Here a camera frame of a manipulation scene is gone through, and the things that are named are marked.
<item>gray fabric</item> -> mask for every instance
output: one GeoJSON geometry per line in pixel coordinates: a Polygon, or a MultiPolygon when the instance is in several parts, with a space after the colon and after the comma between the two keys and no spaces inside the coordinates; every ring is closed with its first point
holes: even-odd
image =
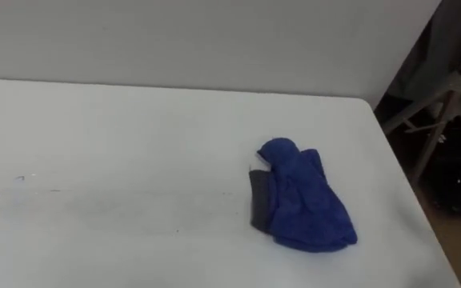
{"type": "Polygon", "coordinates": [[[259,231],[268,233],[268,223],[270,221],[268,177],[270,176],[270,172],[252,170],[248,175],[252,186],[251,225],[259,231]]]}

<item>black object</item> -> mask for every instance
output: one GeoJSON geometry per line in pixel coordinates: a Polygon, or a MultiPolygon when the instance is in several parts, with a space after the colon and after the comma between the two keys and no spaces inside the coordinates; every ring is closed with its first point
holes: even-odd
{"type": "MultiPolygon", "coordinates": [[[[386,96],[378,105],[375,115],[379,121],[391,117],[411,102],[386,96]]],[[[418,112],[411,121],[416,126],[435,123],[428,112],[418,112]]],[[[400,164],[407,173],[415,164],[417,157],[430,133],[420,130],[405,133],[409,127],[401,125],[387,135],[400,164]]],[[[461,117],[453,118],[446,125],[433,155],[424,171],[422,185],[432,197],[434,204],[448,212],[461,215],[461,117]]]]}
{"type": "Polygon", "coordinates": [[[252,170],[248,173],[252,186],[252,219],[251,225],[264,233],[268,233],[270,221],[270,199],[268,194],[268,177],[270,172],[252,170]]]}

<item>crumpled fabric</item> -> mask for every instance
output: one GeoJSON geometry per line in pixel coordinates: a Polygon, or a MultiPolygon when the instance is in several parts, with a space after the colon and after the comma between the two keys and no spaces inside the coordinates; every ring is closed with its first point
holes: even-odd
{"type": "Polygon", "coordinates": [[[300,152],[290,139],[276,138],[258,154],[271,164],[267,229],[278,244],[332,252],[357,242],[350,216],[328,185],[317,150],[300,152]]]}

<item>white table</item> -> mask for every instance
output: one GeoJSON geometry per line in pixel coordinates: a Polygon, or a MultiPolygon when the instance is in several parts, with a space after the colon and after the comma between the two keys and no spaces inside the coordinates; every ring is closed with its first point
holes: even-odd
{"type": "Polygon", "coordinates": [[[0,287],[454,287],[362,100],[0,81],[0,287]],[[273,137],[317,148],[359,243],[249,225],[273,137]]]}

